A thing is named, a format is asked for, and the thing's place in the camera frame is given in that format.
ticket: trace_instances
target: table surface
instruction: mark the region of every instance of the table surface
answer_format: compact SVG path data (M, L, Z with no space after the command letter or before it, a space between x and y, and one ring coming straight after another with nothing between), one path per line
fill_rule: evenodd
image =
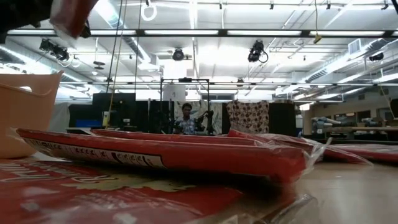
M398 167L319 163L297 190L318 199L322 224L398 223Z

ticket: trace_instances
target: wall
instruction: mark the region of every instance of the wall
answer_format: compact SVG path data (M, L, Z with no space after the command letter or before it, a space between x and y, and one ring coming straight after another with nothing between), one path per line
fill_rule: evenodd
M387 99L398 98L398 88L390 88ZM313 105L311 107L313 116L332 116L341 113L351 113L359 111L371 111L371 116L377 116L377 109L389 107L389 103L384 96L378 92L365 93L365 100L358 100L358 95L354 98L347 99L345 103L338 103L335 105L328 105L324 108L323 104Z

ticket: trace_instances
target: air vent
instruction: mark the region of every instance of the air vent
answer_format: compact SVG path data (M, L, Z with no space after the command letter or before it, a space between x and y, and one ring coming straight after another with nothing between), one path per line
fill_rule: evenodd
M204 93L201 95L202 100L207 100L207 94ZM210 94L210 101L213 100L225 100L225 101L232 101L234 100L234 94Z
M390 91L387 88L383 88L382 90L381 89L379 90L379 93L381 96L384 96L384 95L388 95L390 93Z
M365 94L358 95L358 100L365 100Z
M348 52L350 55L361 51L361 39L356 39L348 44Z

